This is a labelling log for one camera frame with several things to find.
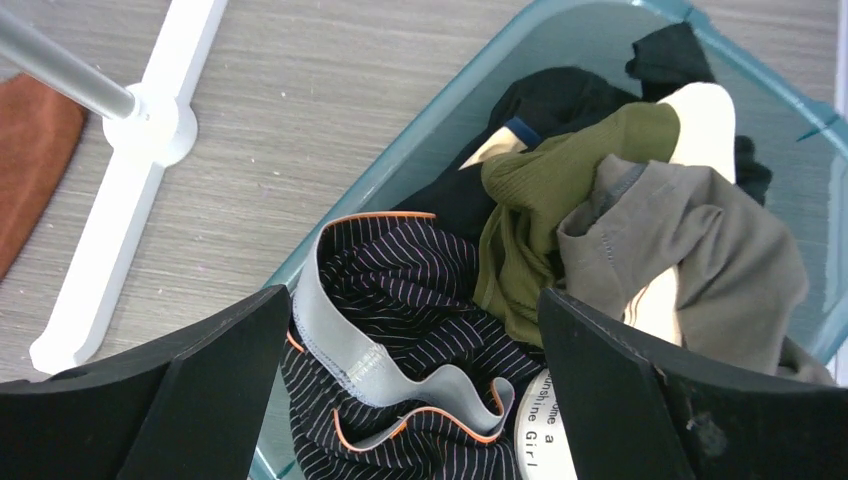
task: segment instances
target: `translucent blue basket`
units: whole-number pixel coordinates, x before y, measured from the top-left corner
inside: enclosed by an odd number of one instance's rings
[[[822,361],[848,336],[848,125],[827,104],[799,93],[718,33],[681,0],[536,0],[516,16],[392,142],[319,222],[391,208],[432,181],[481,130],[513,81],[538,70],[577,65],[639,93],[624,73],[631,44],[686,20],[704,45],[719,82],[733,96],[737,133],[750,136],[757,160],[774,171],[767,208],[792,229],[810,278],[791,336]],[[268,285],[293,288],[318,226]],[[288,397],[278,378],[253,465],[253,480],[303,478],[294,461]]]

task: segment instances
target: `black pinstriped fabric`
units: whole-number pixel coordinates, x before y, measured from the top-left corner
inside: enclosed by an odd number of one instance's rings
[[[541,366],[518,348],[503,324],[471,302],[477,250],[433,227],[432,217],[372,215],[322,232],[321,283],[335,307],[386,347],[411,379],[440,365],[462,368],[486,405],[499,410],[491,381],[529,380]],[[299,343],[297,331],[291,336]],[[299,345],[286,343],[283,379],[291,397],[295,453],[309,480],[514,479],[506,434],[471,434],[417,400],[365,405]],[[417,409],[390,439],[368,451],[350,446]]]

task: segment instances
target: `brown fabric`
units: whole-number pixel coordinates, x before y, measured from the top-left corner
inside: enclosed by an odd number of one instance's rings
[[[28,75],[0,85],[0,280],[47,208],[86,114]]]

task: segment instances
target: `gray pole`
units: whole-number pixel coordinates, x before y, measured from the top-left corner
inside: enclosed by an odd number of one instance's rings
[[[133,94],[0,7],[0,55],[105,118],[129,117]]]

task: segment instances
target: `wooden floor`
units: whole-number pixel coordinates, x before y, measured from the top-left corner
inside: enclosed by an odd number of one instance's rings
[[[526,0],[230,2],[195,96],[200,137],[168,170],[97,358],[261,286],[380,151]],[[802,91],[833,99],[836,0],[701,0]],[[165,0],[7,0],[119,83],[141,77]],[[0,77],[15,70],[0,63]],[[0,283],[0,381],[39,379],[43,330],[111,149],[92,119]]]

